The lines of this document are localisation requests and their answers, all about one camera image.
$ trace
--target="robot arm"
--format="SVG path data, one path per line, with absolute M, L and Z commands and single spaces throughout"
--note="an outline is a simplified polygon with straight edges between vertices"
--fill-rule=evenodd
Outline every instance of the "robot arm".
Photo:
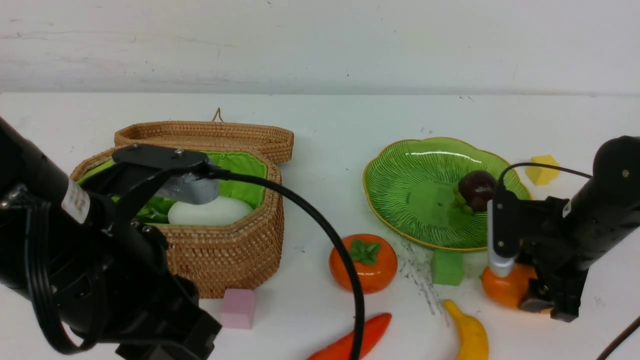
M 500 184 L 488 206 L 490 268 L 505 277 L 516 262 L 534 266 L 520 309 L 570 322 L 590 266 L 639 226 L 640 138 L 622 136 L 601 146 L 572 199 L 519 200 Z
M 207 176 L 221 169 L 199 152 L 132 146 L 80 188 L 1 119 L 0 127 L 0 281 L 32 301 L 47 341 L 63 354 L 102 342 L 119 343 L 127 360 L 207 359 L 221 325 L 198 307 L 193 283 L 168 271 L 162 233 L 133 218 L 156 194 L 215 199 L 218 180 Z

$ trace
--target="basket lid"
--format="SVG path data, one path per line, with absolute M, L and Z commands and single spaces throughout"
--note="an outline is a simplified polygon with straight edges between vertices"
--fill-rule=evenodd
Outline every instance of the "basket lid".
M 115 133 L 115 145 L 149 143 L 167 147 L 245 147 L 258 150 L 274 163 L 291 160 L 294 135 L 281 127 L 215 122 L 162 121 L 134 124 Z

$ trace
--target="yellow banana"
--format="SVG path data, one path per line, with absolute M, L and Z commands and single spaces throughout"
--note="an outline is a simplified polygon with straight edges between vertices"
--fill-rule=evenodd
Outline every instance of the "yellow banana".
M 473 316 L 462 313 L 451 300 L 445 300 L 443 305 L 456 323 L 460 336 L 460 351 L 456 360 L 488 360 L 489 339 L 482 323 Z

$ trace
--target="wicker basket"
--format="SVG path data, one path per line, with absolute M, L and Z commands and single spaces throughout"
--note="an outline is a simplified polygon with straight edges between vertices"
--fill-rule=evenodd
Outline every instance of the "wicker basket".
M 142 125 L 146 124 L 128 129 L 139 129 Z M 148 143 L 195 151 L 247 152 L 267 165 L 267 179 L 282 183 L 280 169 L 255 147 L 244 144 L 233 146 L 230 143 Z M 73 171 L 71 178 L 76 181 L 82 178 L 87 171 L 111 159 L 111 154 L 120 147 L 84 160 Z M 163 224 L 158 228 L 169 243 L 167 256 L 171 271 L 193 281 L 202 298 L 221 298 L 227 288 L 255 289 L 278 270 L 284 238 L 282 196 L 266 189 L 262 205 L 232 225 L 207 227 Z
M 258 150 L 274 163 L 291 160 L 293 132 L 275 126 L 231 122 L 163 121 L 135 124 L 115 134 L 116 145 L 151 143 L 167 147 L 212 145 Z

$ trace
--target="white label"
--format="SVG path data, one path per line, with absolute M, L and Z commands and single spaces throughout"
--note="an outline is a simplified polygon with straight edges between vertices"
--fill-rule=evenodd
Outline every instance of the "white label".
M 89 214 L 91 200 L 82 188 L 75 181 L 69 179 L 69 186 L 65 198 L 62 199 L 62 210 L 71 215 L 78 224 L 83 224 Z
M 569 215 L 570 212 L 571 212 L 571 200 L 569 200 L 569 202 L 567 202 L 566 205 L 564 206 L 564 209 L 562 209 L 562 217 L 566 218 L 566 216 Z

